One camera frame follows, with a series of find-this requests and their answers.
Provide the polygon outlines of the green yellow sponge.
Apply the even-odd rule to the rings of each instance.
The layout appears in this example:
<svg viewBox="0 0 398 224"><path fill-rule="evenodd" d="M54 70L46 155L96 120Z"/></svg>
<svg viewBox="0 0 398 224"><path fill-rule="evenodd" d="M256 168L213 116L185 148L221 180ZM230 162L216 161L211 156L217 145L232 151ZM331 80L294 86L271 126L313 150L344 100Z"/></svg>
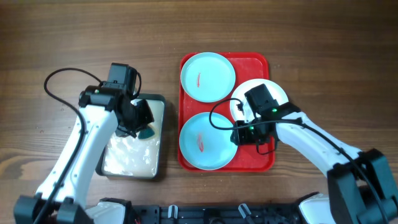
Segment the green yellow sponge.
<svg viewBox="0 0 398 224"><path fill-rule="evenodd" d="M155 129L151 126L146 126L144 129L139 131L138 139L145 140L155 136Z"/></svg>

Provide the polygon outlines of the white plate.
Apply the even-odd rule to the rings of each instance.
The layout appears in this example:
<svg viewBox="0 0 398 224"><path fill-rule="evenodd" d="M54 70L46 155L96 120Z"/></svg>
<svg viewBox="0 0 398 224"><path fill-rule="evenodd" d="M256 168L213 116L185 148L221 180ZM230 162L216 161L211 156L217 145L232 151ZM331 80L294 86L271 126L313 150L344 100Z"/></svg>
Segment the white plate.
<svg viewBox="0 0 398 224"><path fill-rule="evenodd" d="M238 109L239 102L235 100L230 101L230 112L234 121L244 121L248 123L254 119L254 115L252 109L250 108L248 101L245 97L245 93L252 88L259 86L261 84L265 84L267 89L269 90L273 99L278 102L278 105L282 105L289 101L287 94L285 91L276 83L266 80L266 79L252 79L248 80L242 84L240 84L235 91L233 91L232 98L237 98L243 103L243 111Z"/></svg>

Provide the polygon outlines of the light blue plate front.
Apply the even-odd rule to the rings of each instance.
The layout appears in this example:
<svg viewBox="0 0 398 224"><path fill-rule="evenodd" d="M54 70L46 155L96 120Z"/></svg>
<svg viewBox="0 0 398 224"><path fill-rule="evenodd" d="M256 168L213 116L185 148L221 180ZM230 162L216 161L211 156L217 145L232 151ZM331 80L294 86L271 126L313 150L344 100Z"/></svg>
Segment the light blue plate front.
<svg viewBox="0 0 398 224"><path fill-rule="evenodd" d="M231 127L229 119L218 113L199 113L182 127L179 136L180 151L184 159L200 170L217 170L229 164L238 146L231 142L232 131L214 126Z"/></svg>

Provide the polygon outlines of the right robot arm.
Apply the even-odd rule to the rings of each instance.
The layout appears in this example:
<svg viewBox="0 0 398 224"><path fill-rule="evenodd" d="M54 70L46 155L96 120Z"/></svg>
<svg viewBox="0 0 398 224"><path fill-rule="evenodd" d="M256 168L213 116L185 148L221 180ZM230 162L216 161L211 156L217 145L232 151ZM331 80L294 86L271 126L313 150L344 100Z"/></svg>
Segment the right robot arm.
<svg viewBox="0 0 398 224"><path fill-rule="evenodd" d="M296 149L327 178L325 204L309 199L300 205L307 222L331 218L334 223L389 223L397 218L397 185L382 152L363 152L345 144L289 102L236 103L233 109L244 116L233 126L233 142L257 144L273 136Z"/></svg>

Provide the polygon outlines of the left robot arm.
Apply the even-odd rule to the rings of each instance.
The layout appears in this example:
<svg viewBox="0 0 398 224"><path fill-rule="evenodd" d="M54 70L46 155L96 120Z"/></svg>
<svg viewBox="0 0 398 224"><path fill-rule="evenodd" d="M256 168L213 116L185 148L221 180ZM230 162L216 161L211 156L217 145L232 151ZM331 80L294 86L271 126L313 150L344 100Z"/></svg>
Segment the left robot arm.
<svg viewBox="0 0 398 224"><path fill-rule="evenodd" d="M128 88L88 86L80 94L73 131L56 165L35 196L20 196L16 223L134 223L131 202L104 198L87 209L86 195L97 163L116 131L135 137L153 122L146 100Z"/></svg>

